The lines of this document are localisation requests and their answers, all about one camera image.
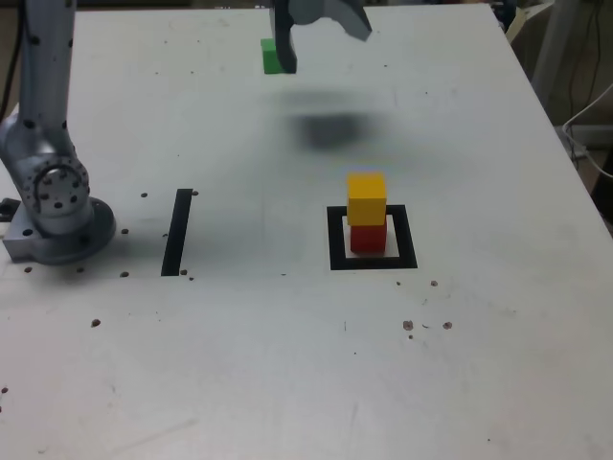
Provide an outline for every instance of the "red cube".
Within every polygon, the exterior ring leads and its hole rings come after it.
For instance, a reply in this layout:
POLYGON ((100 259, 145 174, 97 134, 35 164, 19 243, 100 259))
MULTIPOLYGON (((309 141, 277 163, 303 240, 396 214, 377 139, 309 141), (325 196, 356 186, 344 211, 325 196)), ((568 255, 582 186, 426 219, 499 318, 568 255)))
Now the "red cube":
POLYGON ((387 240, 387 219, 383 225, 351 227, 351 250, 355 254, 383 254, 387 240))

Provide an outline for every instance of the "black square outline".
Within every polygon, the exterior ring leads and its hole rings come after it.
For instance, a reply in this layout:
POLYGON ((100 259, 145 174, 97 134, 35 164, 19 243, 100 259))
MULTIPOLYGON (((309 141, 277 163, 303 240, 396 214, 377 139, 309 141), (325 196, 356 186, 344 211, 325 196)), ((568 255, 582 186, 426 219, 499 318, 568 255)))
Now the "black square outline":
POLYGON ((347 206, 328 206, 328 243, 330 270, 394 270, 417 268, 409 219, 403 204, 388 205, 386 214, 394 220, 394 231, 398 246, 398 257, 363 257, 347 258, 345 256, 345 236, 343 217, 347 215, 347 206))

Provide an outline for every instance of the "cable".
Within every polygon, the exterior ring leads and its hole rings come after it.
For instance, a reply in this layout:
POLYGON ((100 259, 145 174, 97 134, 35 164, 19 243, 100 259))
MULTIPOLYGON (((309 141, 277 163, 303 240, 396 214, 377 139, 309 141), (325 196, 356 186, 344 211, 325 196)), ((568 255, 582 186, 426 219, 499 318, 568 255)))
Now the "cable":
MULTIPOLYGON (((571 72, 571 78, 568 81, 568 103, 571 109, 570 110, 571 117, 575 115, 575 104, 574 104, 574 98, 573 98, 573 87, 575 86, 575 76, 577 75, 579 64, 581 63, 581 59, 583 58, 583 53, 585 52, 585 46, 587 45, 587 40, 592 30, 592 21, 594 21, 594 18, 597 17, 597 12, 600 12, 600 5, 602 1, 603 0, 596 1, 596 3, 594 4, 594 8, 592 9, 592 12, 590 13, 590 17, 587 20, 587 27, 585 28, 585 36, 583 37, 583 41, 581 42, 581 46, 579 47, 579 53, 577 54, 577 59, 575 59, 575 65, 573 66, 573 71, 571 72)), ((600 43, 601 43, 600 42, 600 24, 597 27, 598 27, 599 59, 597 62, 597 68, 596 68, 595 74, 598 73, 598 65, 600 65, 600 43)), ((589 100, 592 98, 592 91, 593 91, 593 87, 590 89, 588 100, 585 103, 585 106, 583 108, 585 108, 587 104, 589 104, 589 100)), ((571 143, 570 148, 571 148, 571 161, 573 162, 573 164, 575 165, 575 169, 577 170, 579 168, 579 160, 575 153, 575 146, 571 143)))
POLYGON ((19 50, 21 48, 21 37, 23 35, 23 17, 24 17, 24 3, 23 0, 19 2, 17 8, 17 36, 15 37, 15 44, 12 49, 11 63, 9 64, 9 72, 7 72, 7 80, 4 83, 4 92, 2 94, 2 103, 0 104, 0 122, 4 120, 4 116, 7 113, 7 106, 9 105, 9 96, 11 95, 12 79, 15 75, 15 68, 17 67, 17 59, 19 58, 19 50))
POLYGON ((579 151, 581 151, 581 153, 583 153, 585 155, 585 157, 590 161, 590 163, 592 164, 592 166, 594 168, 596 168, 600 174, 608 177, 609 179, 613 179, 613 174, 608 173, 607 171, 603 170, 598 163, 596 163, 596 161, 594 160, 594 158, 592 158, 592 155, 590 154, 590 152, 584 147, 582 146, 579 142, 577 142, 573 136, 571 134, 568 133, 568 129, 569 127, 571 127, 571 124, 578 118, 580 117, 583 113, 585 113, 588 109, 590 109, 593 105, 596 105, 609 91, 611 91, 613 89, 613 83, 611 83, 603 92, 602 94, 599 95, 598 98, 596 98, 592 103, 590 103, 589 105, 587 105, 581 112, 579 112, 577 115, 571 117, 571 119, 566 122, 564 125, 562 125, 562 132, 564 133, 564 135, 566 136, 566 138, 572 143, 572 145, 574 147, 576 147, 577 149, 579 149, 579 151))

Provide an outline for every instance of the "yellow cube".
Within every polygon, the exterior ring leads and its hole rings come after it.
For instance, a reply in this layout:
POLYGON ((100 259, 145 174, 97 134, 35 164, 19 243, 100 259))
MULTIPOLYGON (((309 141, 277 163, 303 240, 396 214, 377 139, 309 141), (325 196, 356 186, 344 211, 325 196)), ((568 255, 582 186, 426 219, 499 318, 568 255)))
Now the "yellow cube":
POLYGON ((385 223, 387 194, 383 173, 350 172, 347 188, 347 223, 350 226, 385 223))

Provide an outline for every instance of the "green cube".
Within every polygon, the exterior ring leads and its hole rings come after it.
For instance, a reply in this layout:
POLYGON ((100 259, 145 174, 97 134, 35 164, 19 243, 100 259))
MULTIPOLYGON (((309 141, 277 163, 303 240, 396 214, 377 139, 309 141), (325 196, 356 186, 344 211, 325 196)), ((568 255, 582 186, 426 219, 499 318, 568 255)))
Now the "green cube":
POLYGON ((274 38, 263 38, 261 40, 261 55, 264 63, 264 74, 284 74, 285 70, 277 57, 277 45, 274 38))

